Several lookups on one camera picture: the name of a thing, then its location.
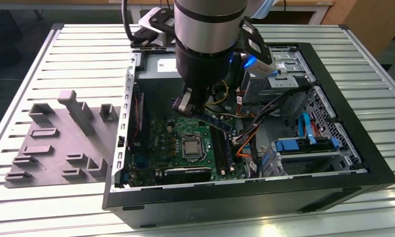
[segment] floor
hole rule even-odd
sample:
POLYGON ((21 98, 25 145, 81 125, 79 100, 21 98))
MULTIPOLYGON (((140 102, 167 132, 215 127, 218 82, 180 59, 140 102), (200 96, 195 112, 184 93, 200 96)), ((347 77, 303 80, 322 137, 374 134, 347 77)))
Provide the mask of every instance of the floor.
MULTIPOLYGON (((23 39, 16 44, 23 59, 13 67, 0 68, 0 120, 47 38, 52 24, 113 24, 121 22, 119 12, 115 10, 45 11, 45 18, 43 20, 36 19, 33 11, 21 10, 12 11, 11 13, 23 32, 23 39)), ((387 49, 378 57, 378 61, 382 64, 392 64, 388 73, 395 80, 395 41, 390 43, 387 49)))

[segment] black robot arm segment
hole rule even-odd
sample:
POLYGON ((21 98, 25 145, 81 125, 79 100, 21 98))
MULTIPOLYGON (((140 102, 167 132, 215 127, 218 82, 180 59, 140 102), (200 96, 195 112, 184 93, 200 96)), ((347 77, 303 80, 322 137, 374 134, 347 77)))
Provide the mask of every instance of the black robot arm segment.
POLYGON ((228 74, 234 52, 242 54, 251 73, 267 76, 274 71, 263 38, 243 20, 246 9, 247 0, 175 0, 173 14, 171 9, 153 8, 139 21, 147 33, 136 36, 141 46, 149 42, 167 46, 176 40, 176 67, 184 86, 173 109, 185 116, 203 113, 211 89, 228 74))

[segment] wire bundle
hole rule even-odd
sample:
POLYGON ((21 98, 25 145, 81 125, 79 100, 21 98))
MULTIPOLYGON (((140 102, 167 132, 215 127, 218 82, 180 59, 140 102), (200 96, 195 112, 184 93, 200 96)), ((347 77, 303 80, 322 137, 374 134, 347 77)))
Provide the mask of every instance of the wire bundle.
POLYGON ((286 99, 288 98, 288 96, 294 95, 298 92, 306 91, 311 88, 311 86, 303 86, 300 88, 295 88, 295 89, 290 89, 287 90, 280 96, 278 96, 260 110, 260 112, 258 113, 258 115, 255 116, 252 122, 251 122, 251 128, 242 133, 238 137, 236 137, 236 142, 242 141, 246 137, 246 141, 243 143, 243 145, 240 146, 236 156, 239 157, 247 157, 246 154, 242 154, 242 150, 244 148, 244 146, 247 145, 247 143, 252 140, 252 138, 255 137, 255 134, 258 132, 259 126, 263 122, 263 119, 274 112, 276 111, 280 106, 283 105, 286 99))

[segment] aluminum extrusion table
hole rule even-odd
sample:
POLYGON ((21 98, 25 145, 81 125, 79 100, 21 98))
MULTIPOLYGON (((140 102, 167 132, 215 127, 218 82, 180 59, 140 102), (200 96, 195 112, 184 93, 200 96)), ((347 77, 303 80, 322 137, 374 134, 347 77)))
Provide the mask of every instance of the aluminum extrusion table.
MULTIPOLYGON (((324 25, 258 27, 267 42, 312 44, 395 172, 395 82, 352 32, 324 25)), ((47 102, 60 108, 55 100, 60 90, 73 89, 91 107, 120 105, 129 50, 121 25, 64 25, 51 31, 0 123, 0 234, 395 236, 395 185, 323 212, 139 231, 101 210, 104 183, 7 189, 4 175, 29 128, 32 104, 47 102)))

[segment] black cable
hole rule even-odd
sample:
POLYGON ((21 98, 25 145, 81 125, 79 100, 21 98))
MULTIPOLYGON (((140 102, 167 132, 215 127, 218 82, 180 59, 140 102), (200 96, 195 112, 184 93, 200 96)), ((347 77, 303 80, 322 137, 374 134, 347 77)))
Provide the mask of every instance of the black cable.
POLYGON ((123 20, 123 26, 124 26, 127 38, 129 39, 131 42, 133 42, 136 40, 136 37, 132 34, 129 22, 127 19, 127 0, 121 0, 121 20, 123 20))
POLYGON ((250 153, 251 153, 252 162, 258 165, 256 178, 259 178, 260 159, 259 159, 259 156, 258 156, 258 148, 256 148, 256 139, 255 139, 255 137, 252 137, 252 139, 250 140, 248 146, 250 146, 250 153))
POLYGON ((266 116, 268 116, 274 111, 276 111, 283 103, 286 102, 286 99, 288 96, 294 95, 298 92, 306 91, 311 88, 310 86, 303 86, 300 88, 290 89, 287 90, 280 96, 278 96, 260 110, 260 112, 256 114, 252 123, 251 123, 251 128, 242 133, 236 137, 236 142, 242 141, 247 136, 250 136, 259 128, 263 119, 266 116))

